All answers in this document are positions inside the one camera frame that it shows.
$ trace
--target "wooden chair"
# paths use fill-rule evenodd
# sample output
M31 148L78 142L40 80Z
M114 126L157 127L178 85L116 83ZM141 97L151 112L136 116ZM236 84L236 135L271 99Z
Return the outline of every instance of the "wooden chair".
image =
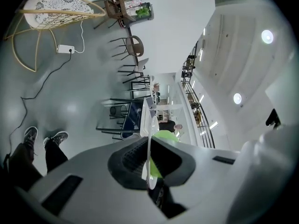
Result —
M128 56L140 57L144 54L144 46L143 46L143 43L142 43L142 41L140 40L140 38L138 36L132 35L132 36L129 36L127 38L126 37L119 38L119 39L112 40L110 42L114 42L114 41L117 41L117 40L120 40L120 39L122 39L124 45L120 45L119 47L126 47L126 49L125 49L124 52L116 54L114 56L119 56L119 55L122 55L122 54L125 54L125 53L128 52L128 55L121 59L121 60L123 60Z
M54 44L55 44L55 51L57 53L57 43L56 43L55 36L52 32L52 29L64 27L64 26L67 26L67 25L70 25L72 23L79 22L79 21L82 21L82 20L85 20L85 19L103 17L103 16L106 15L105 10L102 9L100 6L96 5L95 3L92 3L92 2L87 1L87 0L82 0L82 1L84 1L86 4L91 4L94 7L98 8L101 11L101 13L91 14L91 13L84 13L84 12L59 11L59 10L33 10L33 9L28 9L28 4L30 4L30 7L32 7L34 4L36 6L36 3L38 2L38 0L28 0L26 2L25 6L24 6L24 9L19 10L19 13L21 13L22 16L21 16L20 20L18 21L18 23L17 23L17 25L14 29L13 34L9 35L9 36L7 36L7 34L6 34L6 36L4 38L5 41L10 37L12 38L12 48L13 48L14 56L17 59L17 61L23 67L25 67L26 69L28 69L29 71L32 71L32 72L37 71L37 69L36 69L37 51L38 51L38 45L39 45L40 36L41 36L42 31L50 31L51 32L51 34L53 36ZM35 14L50 14L51 16L49 15L49 17L46 20L44 20L43 23L32 26L28 21L28 14L30 16L34 16ZM27 23L30 26L30 29L26 29L26 30L23 30L23 31L17 31L18 27L19 27L19 24L20 24L20 22L21 22L21 20L23 19L24 16L26 18ZM24 33L24 32L27 32L27 31L32 31L32 30L37 30L39 32L38 38L37 38L37 43L36 43L35 68L34 69L28 67L27 65L25 65L20 60L20 58L17 56L17 53L16 53L15 48L14 48L14 36L17 35L17 34L21 34L21 33Z

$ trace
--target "white extension cord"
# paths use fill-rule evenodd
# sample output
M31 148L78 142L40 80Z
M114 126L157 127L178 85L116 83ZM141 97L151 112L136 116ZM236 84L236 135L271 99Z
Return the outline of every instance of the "white extension cord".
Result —
M83 22L83 21L81 21L81 25L80 25L80 27L81 27L81 30L82 30L81 37L82 37L82 41L83 41L83 51L79 52L79 51L76 51L76 50L75 50L77 53L83 53L84 50L85 50L85 44L84 44L84 38L83 38L82 22Z

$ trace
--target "sneaker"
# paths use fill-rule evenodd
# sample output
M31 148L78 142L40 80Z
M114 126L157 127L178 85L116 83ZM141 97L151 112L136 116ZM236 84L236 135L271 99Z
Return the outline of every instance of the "sneaker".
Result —
M49 140L53 140L53 142L59 146L68 137L69 137L69 134L66 131L60 131L57 134L55 134L52 138L49 138L49 137L45 138L43 140L43 145L45 147Z
M34 142L37 138L38 130L36 127L31 126L25 130L24 133L24 141L23 144L29 146L30 148L34 149Z

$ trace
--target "potted plant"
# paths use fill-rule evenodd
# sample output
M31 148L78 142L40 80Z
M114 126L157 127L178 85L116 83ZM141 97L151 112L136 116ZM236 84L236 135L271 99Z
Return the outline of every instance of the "potted plant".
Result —
M143 7L136 11L138 18L142 18L143 16L149 16L150 10L147 7Z

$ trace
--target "railing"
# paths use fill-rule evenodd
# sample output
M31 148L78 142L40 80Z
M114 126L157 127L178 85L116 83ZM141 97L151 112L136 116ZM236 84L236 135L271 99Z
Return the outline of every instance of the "railing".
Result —
M181 83L185 90L185 93L187 94L188 101L192 108L197 128L199 128L204 147L215 148L214 139L209 122L206 118L206 114L199 102L197 95L195 94L193 88L189 83Z
M183 64L181 83L190 83L190 79L193 74L194 62L196 58L197 43L193 47L190 55L187 57Z

